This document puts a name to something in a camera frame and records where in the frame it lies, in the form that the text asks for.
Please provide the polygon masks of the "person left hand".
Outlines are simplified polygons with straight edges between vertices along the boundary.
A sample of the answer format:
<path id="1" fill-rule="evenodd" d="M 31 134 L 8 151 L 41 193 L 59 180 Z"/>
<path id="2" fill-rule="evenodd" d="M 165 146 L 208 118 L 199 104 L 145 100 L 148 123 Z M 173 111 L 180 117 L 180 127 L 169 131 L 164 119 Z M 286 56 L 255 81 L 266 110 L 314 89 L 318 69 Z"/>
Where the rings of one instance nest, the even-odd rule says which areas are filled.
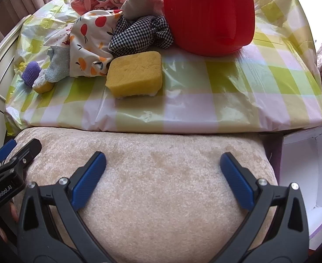
<path id="1" fill-rule="evenodd" d="M 12 200 L 0 208 L 0 236 L 5 242 L 16 242 L 18 221 L 17 208 Z"/>

